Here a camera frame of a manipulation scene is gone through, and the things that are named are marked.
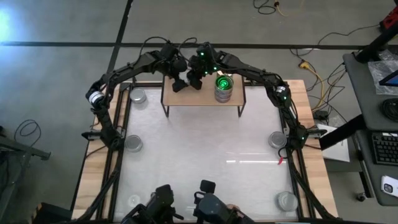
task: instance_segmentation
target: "tin can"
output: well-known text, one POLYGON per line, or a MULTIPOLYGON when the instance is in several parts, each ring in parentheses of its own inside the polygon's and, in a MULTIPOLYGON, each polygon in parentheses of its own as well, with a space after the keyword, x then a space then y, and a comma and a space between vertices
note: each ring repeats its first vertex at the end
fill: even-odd
POLYGON ((215 98, 220 103, 226 103, 231 99, 234 82, 227 75, 220 75, 216 78, 215 98))

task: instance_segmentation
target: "yellow cable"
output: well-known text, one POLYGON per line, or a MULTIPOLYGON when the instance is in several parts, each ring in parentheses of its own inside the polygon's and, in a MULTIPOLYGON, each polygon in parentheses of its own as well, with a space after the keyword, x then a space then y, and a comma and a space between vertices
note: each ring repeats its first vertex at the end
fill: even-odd
MULTIPOLYGON (((301 1, 299 11, 301 11, 301 9, 303 8, 304 1, 305 1, 305 0, 302 0, 302 1, 301 1)), ((285 14, 282 13, 282 11, 279 9, 279 5, 276 5, 276 8, 277 8, 277 10, 278 10, 278 12, 279 12, 279 14, 280 14, 281 16, 284 16, 284 17, 288 17, 288 16, 289 16, 289 15, 285 15, 285 14)))
POLYGON ((322 101, 323 101, 323 99, 324 99, 324 97, 325 97, 325 95, 326 95, 326 94, 323 94, 324 84, 323 84, 323 81, 322 81, 321 76, 319 76, 318 73, 316 73, 316 72, 315 72, 314 70, 312 70, 310 67, 305 67, 305 68, 306 68, 308 71, 312 72, 312 73, 321 81, 321 98, 320 98, 318 104, 314 107, 314 109, 312 109, 312 110, 315 110, 316 108, 318 108, 318 107, 322 104, 322 101))
MULTIPOLYGON (((325 96, 327 95, 327 93, 328 93, 329 91, 331 91, 331 89, 333 88, 333 86, 338 82, 338 80, 339 80, 343 75, 344 75, 344 73, 343 73, 340 77, 336 78, 335 81, 333 81, 333 83, 331 83, 331 85, 329 86, 329 88, 326 90, 325 94, 320 98, 319 102, 322 102, 322 101, 323 101, 323 99, 325 98, 325 96)), ((315 111, 315 110, 318 109, 319 107, 320 107, 320 104, 318 103, 318 104, 312 109, 312 111, 315 111)))
POLYGON ((278 9, 279 14, 281 14, 282 16, 284 16, 284 17, 288 17, 288 16, 289 16, 289 15, 283 14, 283 13, 280 11, 279 6, 276 6, 276 8, 278 9))

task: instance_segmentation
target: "small table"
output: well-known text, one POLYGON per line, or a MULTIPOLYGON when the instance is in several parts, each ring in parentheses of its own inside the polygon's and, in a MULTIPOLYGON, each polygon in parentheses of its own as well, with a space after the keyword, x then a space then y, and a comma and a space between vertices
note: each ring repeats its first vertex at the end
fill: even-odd
POLYGON ((343 59, 361 109, 361 115, 322 137, 320 139, 321 148, 326 149, 355 135, 360 152, 359 160, 363 161, 361 163, 363 171, 359 174, 365 195, 367 197, 375 195, 380 205, 398 206, 398 198, 381 191, 381 177, 388 175, 398 179, 398 167, 373 163, 373 146, 369 143, 369 132, 366 131, 398 131, 398 123, 387 119, 379 109, 381 102, 386 99, 397 98, 397 96, 377 95, 368 64, 357 62, 353 54, 345 54, 343 59))
POLYGON ((220 103, 215 99, 215 81, 216 74, 207 75, 203 77, 201 89, 196 90, 192 86, 185 87, 178 93, 175 93, 172 88, 173 80, 163 76, 162 96, 160 102, 162 103, 166 117, 169 117, 170 106, 237 106, 238 116, 242 115, 244 105, 246 104, 246 93, 243 88, 243 77, 240 75, 233 75, 233 90, 231 99, 226 103, 220 103))

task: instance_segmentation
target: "concrete floor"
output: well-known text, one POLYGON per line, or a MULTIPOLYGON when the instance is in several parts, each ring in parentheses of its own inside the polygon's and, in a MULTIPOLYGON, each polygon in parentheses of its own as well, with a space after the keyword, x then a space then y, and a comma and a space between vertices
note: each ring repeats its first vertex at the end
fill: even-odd
MULTIPOLYGON (((299 2, 281 1, 281 9, 291 15, 282 17, 278 13, 258 14, 251 1, 136 0, 123 42, 142 42, 152 35, 161 35, 174 42, 197 36, 200 42, 213 43, 316 44, 332 31, 349 32, 377 24, 394 7, 392 0, 306 0, 298 9, 299 2)), ((127 0, 2 0, 0 42, 115 42, 126 3, 127 0)), ((332 35, 322 44, 363 45, 377 35, 377 29, 372 28, 349 37, 332 35)), ((314 82, 314 76, 299 69, 300 60, 288 50, 222 50, 236 54, 243 62, 279 73, 284 79, 303 79, 306 86, 314 82)), ((138 52, 136 48, 121 48, 116 67, 134 61, 138 52)), ((342 62, 342 55, 350 52, 314 50, 305 59, 326 78, 342 62)), ((187 57, 192 53, 192 49, 184 51, 187 57)), ((87 145, 80 134, 93 121, 84 94, 106 71, 111 54, 111 47, 0 47, 0 124, 12 136, 20 122, 35 119, 42 128, 36 146, 52 152, 47 162, 31 162, 12 204, 15 212, 10 213, 11 219, 29 217, 40 202, 70 209, 87 145)), ((138 77, 160 78, 156 74, 138 77)), ((346 89, 331 104, 346 119, 354 118, 359 108, 349 78, 345 76, 340 84, 346 89)), ((319 96, 319 92, 318 86, 309 94, 319 96)), ((352 199, 353 193, 362 191, 356 175, 330 173, 340 216, 397 223, 398 208, 379 206, 374 199, 364 203, 352 199)))

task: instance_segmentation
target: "wooden table frame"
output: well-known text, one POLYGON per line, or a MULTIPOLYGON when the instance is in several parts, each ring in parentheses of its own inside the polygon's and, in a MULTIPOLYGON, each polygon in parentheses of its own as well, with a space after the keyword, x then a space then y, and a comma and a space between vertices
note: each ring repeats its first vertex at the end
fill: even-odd
MULTIPOLYGON (((306 128, 310 128, 314 125, 312 118, 312 112, 310 109, 310 104, 308 101, 307 92, 303 80, 287 80, 290 85, 290 90, 292 92, 292 99, 294 100, 299 121, 306 128)), ((134 87, 161 87, 162 82, 133 82, 129 83, 134 87)), ((120 125, 124 129, 127 128, 128 122, 128 108, 131 104, 128 94, 123 94, 122 97, 116 95, 116 92, 120 94, 122 91, 115 91, 115 96, 111 102, 110 115, 114 114, 115 118, 118 117, 116 126, 120 125)), ((316 139, 308 139, 306 144, 319 147, 319 142, 316 139)), ((89 144, 87 153, 95 150, 99 146, 102 146, 100 140, 93 141, 89 144)), ((116 163, 115 157, 121 159, 123 155, 119 155, 118 152, 107 152, 105 148, 104 151, 97 152, 93 154, 85 163, 83 163, 81 179, 78 183, 78 188, 76 189, 76 195, 73 209, 73 218, 78 218, 84 213, 86 208, 91 204, 93 199, 96 197, 101 188, 100 179, 104 177, 104 174, 108 174, 112 171, 114 164, 116 163)), ((322 205, 334 216, 338 216, 335 201, 333 199, 333 193, 330 188, 330 183, 328 179, 328 174, 326 172, 325 163, 323 161, 322 152, 319 149, 314 149, 305 146, 302 151, 295 151, 293 153, 292 159, 296 165, 297 170, 302 174, 304 179, 308 179, 309 186, 313 193, 317 196, 322 205)), ((118 181, 114 184, 113 189, 107 193, 104 200, 104 206, 102 211, 108 212, 107 218, 113 219, 114 206, 116 203, 118 181)), ((307 203, 307 198, 303 193, 300 186, 294 187, 295 193, 298 195, 301 204, 301 213, 303 217, 318 217, 319 214, 315 212, 312 214, 312 206, 307 203)), ((96 215, 97 218, 102 218, 102 213, 96 215)))

